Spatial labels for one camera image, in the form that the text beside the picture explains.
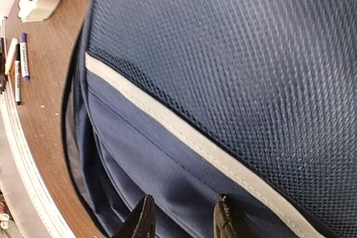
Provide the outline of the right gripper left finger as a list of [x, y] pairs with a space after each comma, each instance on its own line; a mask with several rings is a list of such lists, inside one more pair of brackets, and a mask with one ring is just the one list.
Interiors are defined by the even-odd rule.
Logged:
[[151, 238], [156, 233], [156, 204], [145, 195], [112, 238]]

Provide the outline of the navy blue student backpack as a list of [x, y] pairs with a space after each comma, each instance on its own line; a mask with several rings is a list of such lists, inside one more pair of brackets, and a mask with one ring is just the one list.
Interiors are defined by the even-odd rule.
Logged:
[[102, 237], [145, 195], [155, 237], [356, 236], [356, 0], [90, 0], [62, 143]]

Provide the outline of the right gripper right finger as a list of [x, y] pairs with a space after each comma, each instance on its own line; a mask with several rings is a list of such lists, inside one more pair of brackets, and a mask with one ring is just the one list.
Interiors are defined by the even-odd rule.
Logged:
[[246, 222], [243, 214], [232, 208], [227, 195], [220, 195], [214, 207], [215, 238], [254, 238], [257, 233]]

